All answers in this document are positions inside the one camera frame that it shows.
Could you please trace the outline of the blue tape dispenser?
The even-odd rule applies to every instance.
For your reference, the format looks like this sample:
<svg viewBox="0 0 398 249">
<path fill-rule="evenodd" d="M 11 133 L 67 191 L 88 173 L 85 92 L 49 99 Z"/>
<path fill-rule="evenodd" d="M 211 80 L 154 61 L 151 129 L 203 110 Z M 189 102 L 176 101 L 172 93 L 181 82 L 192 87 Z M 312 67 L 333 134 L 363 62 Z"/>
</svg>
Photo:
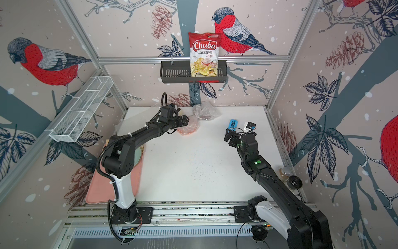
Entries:
<svg viewBox="0 0 398 249">
<path fill-rule="evenodd" d="M 234 130 L 237 127 L 237 120 L 231 119 L 229 122 L 228 129 Z"/>
</svg>

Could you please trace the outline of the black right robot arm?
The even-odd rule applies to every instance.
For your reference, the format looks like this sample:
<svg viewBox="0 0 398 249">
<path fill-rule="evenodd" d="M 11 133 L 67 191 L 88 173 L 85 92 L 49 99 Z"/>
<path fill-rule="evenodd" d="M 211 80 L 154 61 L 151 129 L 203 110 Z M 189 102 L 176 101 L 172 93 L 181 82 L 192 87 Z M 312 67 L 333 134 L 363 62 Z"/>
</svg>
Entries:
<svg viewBox="0 0 398 249">
<path fill-rule="evenodd" d="M 291 249 L 331 249 L 333 247 L 327 217 L 313 211 L 277 176 L 271 165 L 259 154 L 255 132 L 226 129 L 224 141 L 237 149 L 241 166 L 278 205 L 275 209 L 264 196 L 248 201 L 251 221 L 264 220 L 275 228 Z"/>
</svg>

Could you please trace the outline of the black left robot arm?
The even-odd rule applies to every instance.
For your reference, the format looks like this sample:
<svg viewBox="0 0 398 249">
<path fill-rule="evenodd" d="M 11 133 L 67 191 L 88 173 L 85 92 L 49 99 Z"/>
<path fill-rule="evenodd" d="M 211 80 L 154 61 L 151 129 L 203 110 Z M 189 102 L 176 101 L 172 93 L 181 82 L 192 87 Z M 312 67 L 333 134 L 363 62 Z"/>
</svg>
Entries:
<svg viewBox="0 0 398 249">
<path fill-rule="evenodd" d="M 135 167 L 135 152 L 147 142 L 164 134 L 173 134 L 177 128 L 185 127 L 190 119 L 179 115 L 180 108 L 167 102 L 167 93 L 163 93 L 157 113 L 145 123 L 144 127 L 123 136 L 114 135 L 103 149 L 96 162 L 99 175 L 109 179 L 115 198 L 108 200 L 113 204 L 113 215 L 120 215 L 128 222 L 138 216 L 137 202 L 131 186 L 131 172 Z"/>
</svg>

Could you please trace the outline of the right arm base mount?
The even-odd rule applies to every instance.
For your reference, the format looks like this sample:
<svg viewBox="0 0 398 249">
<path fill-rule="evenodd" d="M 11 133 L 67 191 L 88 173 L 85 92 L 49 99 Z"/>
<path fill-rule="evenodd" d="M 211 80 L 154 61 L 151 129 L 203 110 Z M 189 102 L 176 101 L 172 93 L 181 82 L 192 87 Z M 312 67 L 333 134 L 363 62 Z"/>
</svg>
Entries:
<svg viewBox="0 0 398 249">
<path fill-rule="evenodd" d="M 235 223 L 260 223 L 260 224 L 268 224 L 265 220 L 260 220 L 259 218 L 253 218 L 250 215 L 247 206 L 236 205 L 233 206 L 233 213 Z"/>
</svg>

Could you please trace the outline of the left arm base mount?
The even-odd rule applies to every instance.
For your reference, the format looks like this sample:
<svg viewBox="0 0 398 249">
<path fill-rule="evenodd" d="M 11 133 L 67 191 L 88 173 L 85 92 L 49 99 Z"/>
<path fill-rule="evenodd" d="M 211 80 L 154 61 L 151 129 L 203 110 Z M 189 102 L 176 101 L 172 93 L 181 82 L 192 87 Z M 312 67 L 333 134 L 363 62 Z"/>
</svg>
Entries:
<svg viewBox="0 0 398 249">
<path fill-rule="evenodd" d="M 117 205 L 110 207 L 110 221 L 113 225 L 129 224 L 150 224 L 154 208 L 152 207 L 131 207 L 122 209 Z"/>
</svg>

